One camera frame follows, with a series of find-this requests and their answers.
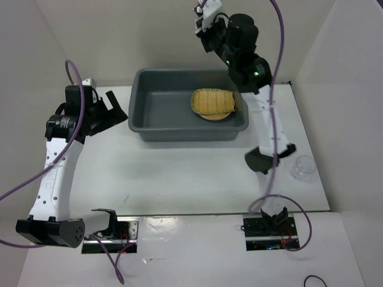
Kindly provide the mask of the woven bamboo tray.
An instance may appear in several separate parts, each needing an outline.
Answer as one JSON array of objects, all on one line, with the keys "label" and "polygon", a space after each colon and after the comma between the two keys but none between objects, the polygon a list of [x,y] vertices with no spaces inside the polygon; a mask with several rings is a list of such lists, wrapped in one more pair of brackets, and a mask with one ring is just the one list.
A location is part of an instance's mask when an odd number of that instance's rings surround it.
[{"label": "woven bamboo tray", "polygon": [[226,114],[235,111],[233,92],[217,88],[200,88],[191,97],[193,112],[200,115]]}]

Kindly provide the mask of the tan plate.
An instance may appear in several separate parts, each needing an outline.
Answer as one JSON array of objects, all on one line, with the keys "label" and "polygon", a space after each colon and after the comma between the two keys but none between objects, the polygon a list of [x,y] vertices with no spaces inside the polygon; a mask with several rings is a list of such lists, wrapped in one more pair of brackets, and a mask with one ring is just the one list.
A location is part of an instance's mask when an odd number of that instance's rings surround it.
[{"label": "tan plate", "polygon": [[209,121],[220,121],[227,118],[230,114],[231,112],[224,112],[219,114],[199,114],[199,116]]},{"label": "tan plate", "polygon": [[217,115],[202,115],[202,114],[200,114],[200,116],[203,119],[209,120],[209,121],[220,121],[220,120],[227,118],[229,115],[230,114],[217,114]]}]

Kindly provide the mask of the clear plastic cup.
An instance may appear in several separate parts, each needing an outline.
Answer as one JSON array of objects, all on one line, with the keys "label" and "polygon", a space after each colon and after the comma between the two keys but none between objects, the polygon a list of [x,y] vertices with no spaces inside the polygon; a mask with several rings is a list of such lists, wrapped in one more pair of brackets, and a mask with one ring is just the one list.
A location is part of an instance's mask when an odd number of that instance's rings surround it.
[{"label": "clear plastic cup", "polygon": [[317,171],[315,160],[308,155],[300,155],[294,162],[290,175],[298,181],[309,182]]}]

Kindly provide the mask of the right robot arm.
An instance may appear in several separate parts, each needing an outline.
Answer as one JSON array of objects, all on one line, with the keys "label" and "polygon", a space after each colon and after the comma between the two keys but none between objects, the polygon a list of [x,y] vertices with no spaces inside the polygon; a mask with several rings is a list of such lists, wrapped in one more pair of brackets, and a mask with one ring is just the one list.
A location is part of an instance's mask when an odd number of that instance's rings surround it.
[{"label": "right robot arm", "polygon": [[259,109],[254,116],[258,144],[245,154],[245,162],[265,190],[249,205],[248,212],[262,211],[267,199],[280,195],[272,191],[280,160],[296,152],[296,145],[284,134],[273,98],[276,71],[256,54],[259,30],[249,15],[199,13],[195,34],[207,53],[215,53],[225,63],[247,105],[255,104]]}]

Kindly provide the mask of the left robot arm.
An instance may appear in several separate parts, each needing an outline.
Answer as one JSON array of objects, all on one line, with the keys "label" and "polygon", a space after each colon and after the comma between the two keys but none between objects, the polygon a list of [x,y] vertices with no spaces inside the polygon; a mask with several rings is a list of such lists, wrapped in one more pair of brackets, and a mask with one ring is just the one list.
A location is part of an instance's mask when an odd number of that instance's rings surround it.
[{"label": "left robot arm", "polygon": [[91,234],[112,239],[119,232],[112,209],[93,209],[90,215],[73,219],[69,208],[75,168],[86,137],[128,119],[114,93],[108,91],[106,96],[111,109],[92,86],[66,86],[66,101],[46,123],[45,165],[49,170],[41,178],[28,218],[16,224],[16,232],[34,246],[76,248]]}]

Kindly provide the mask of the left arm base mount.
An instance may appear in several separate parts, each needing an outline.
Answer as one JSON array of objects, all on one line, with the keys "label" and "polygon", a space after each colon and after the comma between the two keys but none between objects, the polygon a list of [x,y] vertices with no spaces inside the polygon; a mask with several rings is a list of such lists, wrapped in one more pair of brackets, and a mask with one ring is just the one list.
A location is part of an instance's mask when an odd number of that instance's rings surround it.
[{"label": "left arm base mount", "polygon": [[[129,216],[119,216],[117,218],[117,229],[109,231],[97,231],[93,233],[106,250],[114,255],[122,252],[123,254],[135,254],[137,252],[137,239],[139,218]],[[86,236],[81,246],[82,254],[104,254],[102,246],[92,236]]]}]

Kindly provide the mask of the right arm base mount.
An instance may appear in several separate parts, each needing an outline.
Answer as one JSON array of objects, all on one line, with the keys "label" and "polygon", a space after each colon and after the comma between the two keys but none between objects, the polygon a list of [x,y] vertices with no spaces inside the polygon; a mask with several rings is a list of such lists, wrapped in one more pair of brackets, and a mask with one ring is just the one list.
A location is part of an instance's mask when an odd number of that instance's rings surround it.
[{"label": "right arm base mount", "polygon": [[271,251],[300,248],[295,220],[289,216],[281,225],[271,230],[260,215],[243,216],[241,230],[247,251]]}]

